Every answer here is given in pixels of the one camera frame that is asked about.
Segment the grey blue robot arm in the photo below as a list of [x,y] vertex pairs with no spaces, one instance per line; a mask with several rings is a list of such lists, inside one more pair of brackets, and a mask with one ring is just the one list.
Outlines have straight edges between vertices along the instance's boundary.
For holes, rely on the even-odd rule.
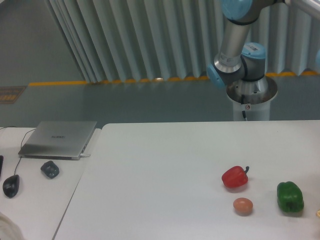
[[294,6],[310,16],[320,18],[318,0],[223,0],[221,8],[227,18],[221,48],[213,63],[207,67],[209,79],[219,87],[238,80],[255,82],[265,76],[266,51],[259,47],[254,53],[243,53],[251,25],[257,21],[262,9],[284,3]]

